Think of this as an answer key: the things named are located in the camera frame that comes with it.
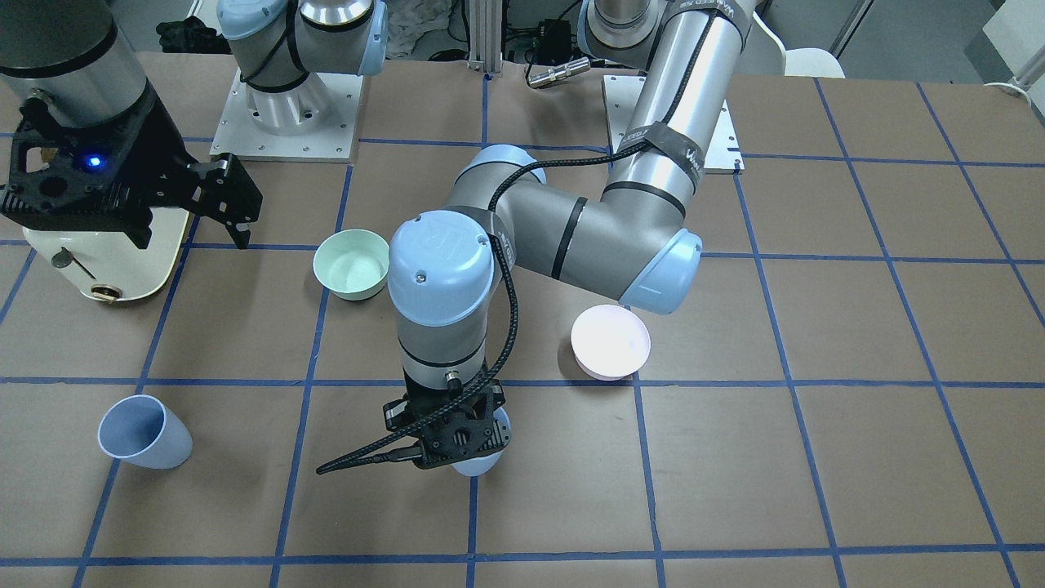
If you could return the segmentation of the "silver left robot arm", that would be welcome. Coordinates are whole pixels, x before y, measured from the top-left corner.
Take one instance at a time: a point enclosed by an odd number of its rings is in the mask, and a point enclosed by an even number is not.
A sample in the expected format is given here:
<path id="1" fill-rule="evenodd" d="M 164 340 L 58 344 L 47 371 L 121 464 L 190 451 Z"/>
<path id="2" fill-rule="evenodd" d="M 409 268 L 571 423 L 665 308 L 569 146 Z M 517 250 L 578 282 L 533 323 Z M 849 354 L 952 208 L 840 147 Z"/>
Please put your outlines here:
<path id="1" fill-rule="evenodd" d="M 668 315 L 702 253 L 684 227 L 754 1 L 585 1 L 587 55 L 645 72 L 616 152 L 537 161 L 482 149 L 447 203 L 389 243 L 387 289 L 407 392 L 384 406 L 388 434 L 318 475 L 409 461 L 489 470 L 510 443 L 497 375 L 518 339 L 516 268 Z"/>

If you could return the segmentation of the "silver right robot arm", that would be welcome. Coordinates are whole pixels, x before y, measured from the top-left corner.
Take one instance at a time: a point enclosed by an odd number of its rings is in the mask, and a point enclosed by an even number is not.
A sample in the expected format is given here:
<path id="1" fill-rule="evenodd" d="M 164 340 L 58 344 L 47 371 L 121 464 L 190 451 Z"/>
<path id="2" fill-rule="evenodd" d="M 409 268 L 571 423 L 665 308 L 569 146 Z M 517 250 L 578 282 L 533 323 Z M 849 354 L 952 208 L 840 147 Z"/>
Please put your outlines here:
<path id="1" fill-rule="evenodd" d="M 247 112 L 273 135 L 328 115 L 322 74 L 372 77 L 382 1 L 220 1 Z M 262 198 L 238 157 L 199 163 L 104 1 L 4 1 L 2 80 L 21 100 L 2 214 L 37 231 L 120 232 L 145 249 L 153 213 L 211 217 L 239 249 Z"/>

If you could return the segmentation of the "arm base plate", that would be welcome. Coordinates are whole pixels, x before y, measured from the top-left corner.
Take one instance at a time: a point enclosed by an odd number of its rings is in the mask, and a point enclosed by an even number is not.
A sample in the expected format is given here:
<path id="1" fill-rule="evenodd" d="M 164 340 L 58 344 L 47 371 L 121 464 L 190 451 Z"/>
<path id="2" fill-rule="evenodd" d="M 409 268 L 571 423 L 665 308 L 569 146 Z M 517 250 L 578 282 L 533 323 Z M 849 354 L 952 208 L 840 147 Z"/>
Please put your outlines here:
<path id="1" fill-rule="evenodd" d="M 605 75 L 603 77 L 603 97 L 606 107 L 606 124 L 611 150 L 620 148 L 620 142 L 630 123 L 632 113 L 637 105 L 638 94 L 645 85 L 643 77 L 625 77 L 624 75 Z M 720 108 L 716 127 L 710 138 L 705 157 L 706 174 L 734 174 L 745 170 L 745 163 L 739 141 L 736 139 L 732 111 L 727 104 Z"/>
<path id="2" fill-rule="evenodd" d="M 209 152 L 243 161 L 350 163 L 365 81 L 321 72 L 288 91 L 264 93 L 235 75 Z"/>

